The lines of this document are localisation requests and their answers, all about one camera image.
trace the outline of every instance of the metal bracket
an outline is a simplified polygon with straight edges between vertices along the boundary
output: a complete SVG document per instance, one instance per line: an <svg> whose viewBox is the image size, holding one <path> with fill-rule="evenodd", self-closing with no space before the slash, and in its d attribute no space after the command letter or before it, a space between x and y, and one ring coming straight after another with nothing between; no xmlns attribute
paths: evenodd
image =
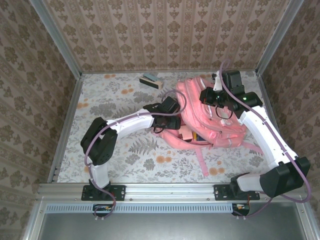
<svg viewBox="0 0 320 240"><path fill-rule="evenodd" d="M230 184L217 184L213 185L214 197L216 201L232 201L232 200L260 200L259 193L255 191L246 191L244 194L234 196L230 188Z"/></svg>
<svg viewBox="0 0 320 240"><path fill-rule="evenodd" d="M116 201L124 201L126 196L126 186L125 185L111 185L108 192L110 192L116 199ZM83 186L82 201L112 201L112 198L101 192L97 188L91 185Z"/></svg>

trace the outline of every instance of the pink strap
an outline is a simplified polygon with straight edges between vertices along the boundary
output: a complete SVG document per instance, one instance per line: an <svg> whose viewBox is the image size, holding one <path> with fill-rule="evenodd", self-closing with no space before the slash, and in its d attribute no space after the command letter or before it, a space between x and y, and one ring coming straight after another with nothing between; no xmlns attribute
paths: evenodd
<svg viewBox="0 0 320 240"><path fill-rule="evenodd" d="M204 156L202 155L201 148L196 148L195 154L196 154L196 157L198 158L203 176L205 177L209 176L208 167L205 163Z"/></svg>
<svg viewBox="0 0 320 240"><path fill-rule="evenodd" d="M257 153L260 153L261 155L264 154L264 152L261 150L260 147L254 145L254 144L251 144L251 143L249 143L249 142L243 141L243 142L241 143L241 146L244 146L246 149L250 149L250 150L253 150L253 151L257 152Z"/></svg>

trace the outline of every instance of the floral tablecloth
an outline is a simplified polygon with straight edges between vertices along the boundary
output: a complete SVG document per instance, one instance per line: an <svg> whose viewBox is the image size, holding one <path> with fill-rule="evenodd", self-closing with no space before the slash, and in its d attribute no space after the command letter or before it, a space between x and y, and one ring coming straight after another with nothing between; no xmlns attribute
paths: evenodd
<svg viewBox="0 0 320 240"><path fill-rule="evenodd" d="M139 82L142 73L85 74L82 92L73 119L58 182L86 183L89 179L80 141L92 121L120 118L144 105L161 102L162 95L175 87L179 79L202 76L211 79L211 72L153 73L163 81L158 90ZM253 71L241 72L246 92L262 94ZM257 144L248 131L245 141ZM178 150L163 139L139 130L118 140L108 161L109 178L114 183L208 183L228 182L246 172L268 170L264 157L244 147L202 149L209 176L204 177L194 150Z"/></svg>

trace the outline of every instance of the eraser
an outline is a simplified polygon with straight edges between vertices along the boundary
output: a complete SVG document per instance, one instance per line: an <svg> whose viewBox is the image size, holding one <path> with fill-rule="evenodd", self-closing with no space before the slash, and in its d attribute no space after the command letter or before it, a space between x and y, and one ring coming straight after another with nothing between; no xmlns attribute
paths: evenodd
<svg viewBox="0 0 320 240"><path fill-rule="evenodd" d="M157 81L160 81L160 78L156 77L156 76L153 76L149 73L144 73L143 76L147 79L150 79L151 81L153 82L157 82Z"/></svg>
<svg viewBox="0 0 320 240"><path fill-rule="evenodd" d="M155 89L162 89L162 81L151 81L150 79L147 79L145 77L140 77L139 78L140 83L148 85L150 87L153 87Z"/></svg>

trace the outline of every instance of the gray leaf pattern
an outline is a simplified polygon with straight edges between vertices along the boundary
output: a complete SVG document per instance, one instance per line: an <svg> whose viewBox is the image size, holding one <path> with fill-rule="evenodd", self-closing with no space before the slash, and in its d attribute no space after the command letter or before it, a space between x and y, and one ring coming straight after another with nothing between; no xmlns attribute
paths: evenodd
<svg viewBox="0 0 320 240"><path fill-rule="evenodd" d="M158 90L140 83L139 77L142 75L82 75L82 92L58 182L88 182L89 173L84 165L80 141L95 118L121 118L135 113L145 105L161 102L164 94L175 88L178 80L201 76L211 81L211 72L159 72L155 75L163 81L163 89ZM247 92L253 91L258 96L262 95L253 71L241 72L241 77ZM10 134L6 136L6 139L11 138ZM249 131L245 141L257 144ZM213 147L203 148L201 151L209 171L207 177L202 174L194 150L173 149L162 138L151 134L150 128L138 130L116 142L113 156L107 163L109 178L118 183L213 183L227 182L241 173L268 170L263 155L243 147ZM33 183L32 187L36 188L38 184Z"/></svg>

